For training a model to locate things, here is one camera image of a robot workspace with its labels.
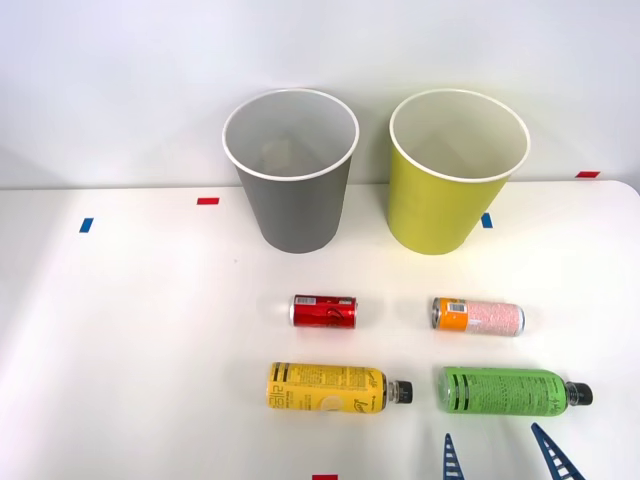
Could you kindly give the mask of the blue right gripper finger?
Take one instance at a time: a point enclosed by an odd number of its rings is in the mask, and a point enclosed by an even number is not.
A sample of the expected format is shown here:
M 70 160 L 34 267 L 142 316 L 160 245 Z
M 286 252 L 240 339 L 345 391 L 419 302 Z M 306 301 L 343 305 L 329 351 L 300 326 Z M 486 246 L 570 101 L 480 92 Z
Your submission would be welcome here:
M 443 480 L 464 480 L 464 474 L 449 433 L 446 433 L 444 437 L 442 471 Z
M 531 430 L 553 480 L 585 480 L 577 467 L 538 423 L 533 423 Z

